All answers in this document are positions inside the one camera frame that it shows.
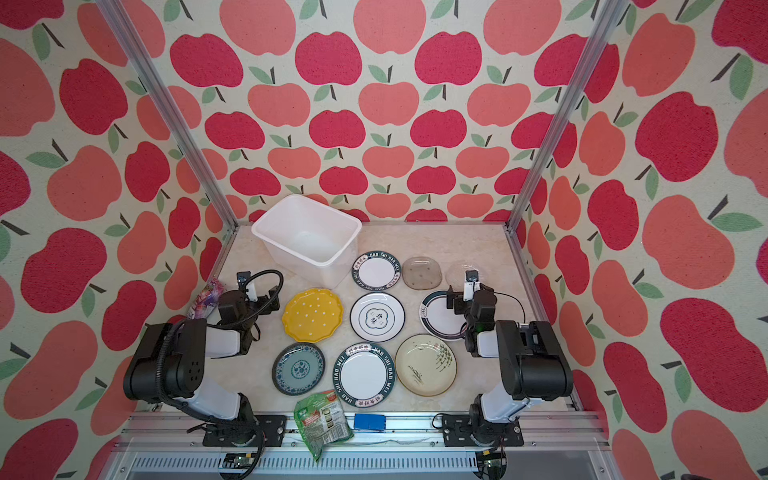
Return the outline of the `yellow dotted scalloped plate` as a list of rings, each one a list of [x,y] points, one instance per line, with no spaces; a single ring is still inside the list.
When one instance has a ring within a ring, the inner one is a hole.
[[[285,307],[285,333],[296,342],[317,343],[330,338],[342,324],[341,299],[328,289],[313,288],[298,293]]]

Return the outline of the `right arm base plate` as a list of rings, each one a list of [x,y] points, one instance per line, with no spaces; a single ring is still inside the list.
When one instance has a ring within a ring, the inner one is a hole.
[[[491,423],[468,414],[437,413],[432,428],[443,435],[446,447],[500,448],[522,447],[524,438],[519,422]]]

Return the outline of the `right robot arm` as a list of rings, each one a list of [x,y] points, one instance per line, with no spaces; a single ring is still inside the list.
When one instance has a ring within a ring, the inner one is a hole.
[[[572,370],[552,325],[497,320],[496,305],[497,293],[482,284],[447,293],[447,308],[465,320],[461,338],[466,351],[495,358],[500,367],[500,383],[478,395],[469,409],[469,437],[479,446],[500,443],[524,409],[573,391]]]

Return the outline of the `white plate black flower outline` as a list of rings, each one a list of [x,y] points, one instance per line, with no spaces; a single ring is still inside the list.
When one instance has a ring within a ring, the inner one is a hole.
[[[385,292],[371,292],[357,299],[350,311],[354,333],[368,342],[383,343],[394,339],[405,326],[403,304]]]

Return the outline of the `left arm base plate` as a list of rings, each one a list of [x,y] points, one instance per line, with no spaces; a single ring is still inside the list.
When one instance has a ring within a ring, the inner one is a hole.
[[[286,415],[256,415],[242,425],[235,420],[217,420],[204,427],[202,445],[220,448],[280,447],[286,431]]]

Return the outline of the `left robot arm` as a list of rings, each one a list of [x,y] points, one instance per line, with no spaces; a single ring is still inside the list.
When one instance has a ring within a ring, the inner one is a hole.
[[[123,380],[125,396],[164,403],[198,420],[205,447],[276,447],[286,417],[258,416],[243,393],[206,374],[206,362],[246,355],[260,338],[259,316],[280,307],[281,288],[249,297],[242,290],[203,293],[188,316],[147,327]]]

